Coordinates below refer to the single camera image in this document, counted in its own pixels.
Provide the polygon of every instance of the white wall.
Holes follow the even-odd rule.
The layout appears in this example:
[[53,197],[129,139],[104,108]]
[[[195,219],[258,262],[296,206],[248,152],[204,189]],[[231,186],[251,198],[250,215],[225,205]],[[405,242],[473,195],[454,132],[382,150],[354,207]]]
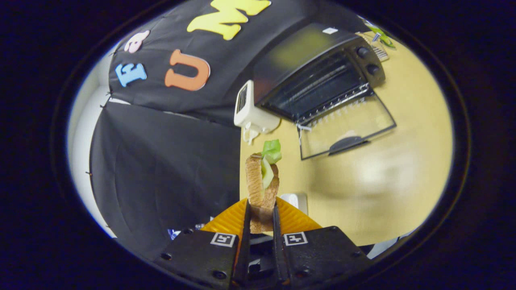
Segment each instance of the white wall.
[[116,237],[102,217],[93,197],[89,171],[89,155],[93,131],[104,105],[109,99],[108,72],[111,63],[110,54],[115,51],[115,45],[92,68],[84,80],[74,102],[68,124],[68,161],[72,178],[79,193],[92,217],[111,237]]

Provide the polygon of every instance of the foam letter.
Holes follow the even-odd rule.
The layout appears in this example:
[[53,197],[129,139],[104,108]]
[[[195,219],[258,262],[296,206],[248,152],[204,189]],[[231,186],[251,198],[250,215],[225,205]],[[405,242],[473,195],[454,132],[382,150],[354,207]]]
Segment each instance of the foam letter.
[[127,86],[127,83],[134,80],[147,78],[147,74],[145,74],[145,69],[141,63],[136,64],[135,69],[133,69],[133,67],[134,64],[129,63],[124,67],[120,64],[115,68],[115,72],[117,73],[118,80],[122,84],[122,87]]
[[169,69],[167,74],[165,74],[165,86],[175,86],[188,91],[197,91],[204,87],[210,73],[209,64],[206,62],[206,60],[199,57],[182,54],[180,50],[175,50],[170,56],[170,65],[173,66],[178,63],[196,68],[197,75],[195,77],[188,77],[182,74],[174,73],[173,69]]
[[133,35],[133,37],[129,38],[125,44],[124,50],[129,51],[129,53],[135,53],[140,48],[141,42],[149,36],[149,33],[150,31],[146,30],[142,33]]
[[231,40],[240,31],[240,25],[223,23],[246,23],[248,21],[247,17],[237,9],[252,16],[262,12],[269,5],[269,0],[213,0],[211,6],[219,11],[195,17],[186,31],[207,30],[222,35],[225,40]]

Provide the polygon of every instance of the sticker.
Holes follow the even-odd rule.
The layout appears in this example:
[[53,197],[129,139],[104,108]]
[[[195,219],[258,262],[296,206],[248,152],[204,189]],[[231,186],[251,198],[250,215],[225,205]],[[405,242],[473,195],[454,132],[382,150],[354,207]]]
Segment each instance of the sticker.
[[134,80],[147,78],[147,74],[145,74],[145,69],[141,63],[137,63],[136,67],[134,67],[132,63],[125,66],[120,64],[115,68],[115,72],[117,73],[118,80],[122,84],[122,87],[126,87],[128,83]]
[[174,240],[179,234],[181,234],[181,231],[175,231],[172,229],[168,229],[167,232],[170,235],[171,240]]
[[332,34],[332,33],[335,33],[337,32],[338,29],[335,29],[335,28],[331,28],[331,27],[328,27],[326,28],[325,30],[323,30],[324,33],[327,33],[327,34]]
[[210,244],[224,247],[233,247],[236,235],[215,233]]
[[304,232],[284,234],[283,237],[285,238],[286,246],[308,244],[307,237],[304,235]]
[[149,36],[150,30],[146,30],[141,33],[137,33],[133,35],[133,37],[129,38],[127,43],[125,44],[124,51],[129,51],[129,53],[135,53],[138,49],[140,49],[142,41]]

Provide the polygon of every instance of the sandwich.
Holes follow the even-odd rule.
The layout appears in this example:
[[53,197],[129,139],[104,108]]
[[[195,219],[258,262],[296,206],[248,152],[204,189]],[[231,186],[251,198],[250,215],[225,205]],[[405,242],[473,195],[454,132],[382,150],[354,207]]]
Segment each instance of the sandwich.
[[278,166],[281,159],[278,139],[266,141],[261,153],[254,153],[246,160],[247,190],[251,205],[251,234],[272,231],[272,214],[280,186]]

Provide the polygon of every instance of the yellow letter m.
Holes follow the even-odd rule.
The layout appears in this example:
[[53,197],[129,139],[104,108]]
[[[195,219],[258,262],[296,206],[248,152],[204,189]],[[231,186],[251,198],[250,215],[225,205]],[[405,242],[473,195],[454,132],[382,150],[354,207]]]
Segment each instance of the yellow letter m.
[[231,40],[240,31],[240,25],[224,23],[246,23],[248,21],[247,17],[237,9],[252,16],[262,12],[269,5],[269,0],[213,0],[211,6],[218,12],[195,17],[186,31],[207,30],[222,35],[225,40]]

